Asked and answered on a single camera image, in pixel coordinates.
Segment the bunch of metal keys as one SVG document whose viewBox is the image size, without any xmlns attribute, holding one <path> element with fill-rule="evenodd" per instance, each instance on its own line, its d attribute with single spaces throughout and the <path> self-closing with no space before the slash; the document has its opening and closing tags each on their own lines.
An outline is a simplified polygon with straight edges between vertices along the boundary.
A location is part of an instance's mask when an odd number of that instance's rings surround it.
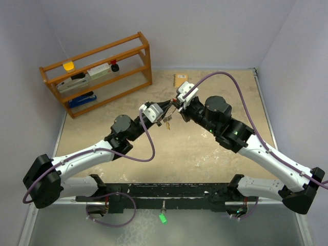
<svg viewBox="0 0 328 246">
<path fill-rule="evenodd" d="M 169 115 L 169 116 L 166 116 L 164 119 L 163 119 L 163 122 L 166 124 L 166 128 L 168 130 L 170 130 L 170 121 L 172 120 L 172 116 Z"/>
</svg>

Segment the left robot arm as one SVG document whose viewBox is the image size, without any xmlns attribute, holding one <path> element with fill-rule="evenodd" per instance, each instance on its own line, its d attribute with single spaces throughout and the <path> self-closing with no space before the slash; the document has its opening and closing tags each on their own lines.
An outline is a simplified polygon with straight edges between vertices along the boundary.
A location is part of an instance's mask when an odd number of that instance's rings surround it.
<svg viewBox="0 0 328 246">
<path fill-rule="evenodd" d="M 148 129 L 160 125 L 165 113 L 171 107 L 170 100 L 164 102 L 146 102 L 138 110 L 135 119 L 121 114 L 111 126 L 111 132 L 103 140 L 72 154 L 50 158 L 47 154 L 38 156 L 23 178 L 26 194 L 23 203 L 34 203 L 38 209 L 45 208 L 59 198 L 64 197 L 68 187 L 64 184 L 74 175 L 104 162 L 111 162 L 121 157 L 137 161 L 151 161 L 128 156 L 132 150 L 132 141 L 142 134 L 149 136 Z"/>
</svg>

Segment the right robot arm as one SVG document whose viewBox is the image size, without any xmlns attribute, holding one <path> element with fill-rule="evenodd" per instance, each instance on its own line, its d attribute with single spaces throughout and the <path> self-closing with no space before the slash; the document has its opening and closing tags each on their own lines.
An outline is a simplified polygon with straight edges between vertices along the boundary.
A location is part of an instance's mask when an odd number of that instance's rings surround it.
<svg viewBox="0 0 328 246">
<path fill-rule="evenodd" d="M 232 118 L 232 107 L 221 96 L 211 96 L 202 104 L 198 96 L 177 101 L 184 121 L 194 121 L 209 131 L 215 140 L 227 150 L 240 154 L 272 173 L 275 179 L 257 179 L 235 175 L 228 187 L 232 200 L 243 197 L 263 197 L 281 201 L 288 209 L 298 214 L 307 214 L 325 172 L 320 168 L 307 168 L 261 143 L 255 131 Z"/>
</svg>

